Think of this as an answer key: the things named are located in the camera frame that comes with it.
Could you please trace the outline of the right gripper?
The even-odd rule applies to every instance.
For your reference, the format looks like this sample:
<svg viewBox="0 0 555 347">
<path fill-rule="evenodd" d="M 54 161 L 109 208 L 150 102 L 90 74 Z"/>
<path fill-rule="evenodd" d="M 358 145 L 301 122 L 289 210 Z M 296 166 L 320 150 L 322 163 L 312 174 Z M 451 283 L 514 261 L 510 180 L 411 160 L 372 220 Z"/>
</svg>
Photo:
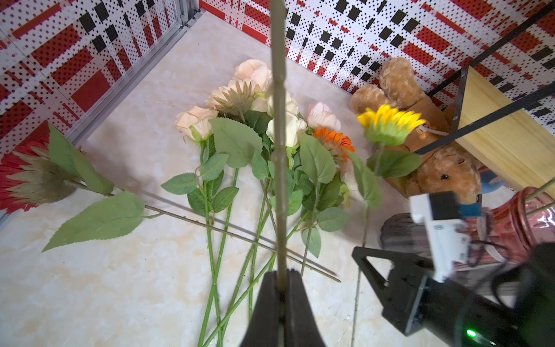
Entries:
<svg viewBox="0 0 555 347">
<path fill-rule="evenodd" d="M 353 259 L 383 306 L 382 316 L 403 335 L 426 329 L 448 346 L 553 346 L 554 243 L 534 247 L 511 270 L 484 278 L 496 296 L 517 284 L 513 307 L 491 301 L 453 280 L 431 277 L 431 260 L 416 254 L 355 247 Z"/>
</svg>

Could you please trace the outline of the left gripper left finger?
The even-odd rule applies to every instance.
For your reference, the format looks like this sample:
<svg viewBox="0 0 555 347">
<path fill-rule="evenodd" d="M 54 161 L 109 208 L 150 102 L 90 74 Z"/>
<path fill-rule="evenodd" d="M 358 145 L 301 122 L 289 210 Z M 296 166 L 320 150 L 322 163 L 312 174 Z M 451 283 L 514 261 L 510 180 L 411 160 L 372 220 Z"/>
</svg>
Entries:
<svg viewBox="0 0 555 347">
<path fill-rule="evenodd" d="M 256 305 L 240 347 L 278 346 L 280 292 L 276 272 L 264 274 Z"/>
</svg>

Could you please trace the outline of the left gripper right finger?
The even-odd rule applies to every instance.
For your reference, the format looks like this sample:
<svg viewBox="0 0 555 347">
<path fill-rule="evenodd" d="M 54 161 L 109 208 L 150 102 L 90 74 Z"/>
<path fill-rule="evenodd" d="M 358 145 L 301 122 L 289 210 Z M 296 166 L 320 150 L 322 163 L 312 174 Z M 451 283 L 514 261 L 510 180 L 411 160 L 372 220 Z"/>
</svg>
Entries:
<svg viewBox="0 0 555 347">
<path fill-rule="evenodd" d="M 288 271 L 285 293 L 285 346 L 320 346 L 325 343 L 313 315 L 301 274 Z"/>
</svg>

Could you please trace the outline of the orange flower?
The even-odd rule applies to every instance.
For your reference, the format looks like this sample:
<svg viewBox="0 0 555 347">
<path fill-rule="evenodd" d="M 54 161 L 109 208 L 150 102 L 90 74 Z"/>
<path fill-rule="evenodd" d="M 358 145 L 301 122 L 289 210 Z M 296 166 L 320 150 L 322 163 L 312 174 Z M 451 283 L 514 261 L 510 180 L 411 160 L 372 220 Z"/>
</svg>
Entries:
<svg viewBox="0 0 555 347">
<path fill-rule="evenodd" d="M 343 176 L 350 163 L 348 154 L 354 151 L 348 137 L 324 127 L 300 137 L 294 174 L 303 193 L 304 225 L 299 230 L 304 244 L 302 270 L 309 254 L 319 257 L 321 253 L 320 233 L 339 231 L 350 221 L 345 212 L 350 193 Z"/>
</svg>

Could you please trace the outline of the yellow flower back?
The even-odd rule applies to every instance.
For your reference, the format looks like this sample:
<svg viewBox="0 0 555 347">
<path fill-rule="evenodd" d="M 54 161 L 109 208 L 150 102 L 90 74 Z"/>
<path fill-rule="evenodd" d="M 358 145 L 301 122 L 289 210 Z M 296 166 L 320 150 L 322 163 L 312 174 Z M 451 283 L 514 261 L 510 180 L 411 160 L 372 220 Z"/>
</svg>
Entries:
<svg viewBox="0 0 555 347">
<path fill-rule="evenodd" d="M 344 150 L 348 157 L 345 180 L 350 192 L 364 205 L 364 228 L 361 246 L 367 245 L 370 229 L 369 217 L 372 210 L 376 210 L 383 203 L 380 191 L 380 181 L 384 178 L 383 169 L 386 162 L 386 149 L 402 145 L 412 131 L 424 124 L 421 115 L 414 111 L 399 111 L 389 105 L 383 105 L 377 111 L 367 109 L 357 116 L 358 122 L 364 128 L 364 135 L 368 141 L 377 146 L 371 156 L 371 165 L 363 163 L 357 154 Z"/>
</svg>

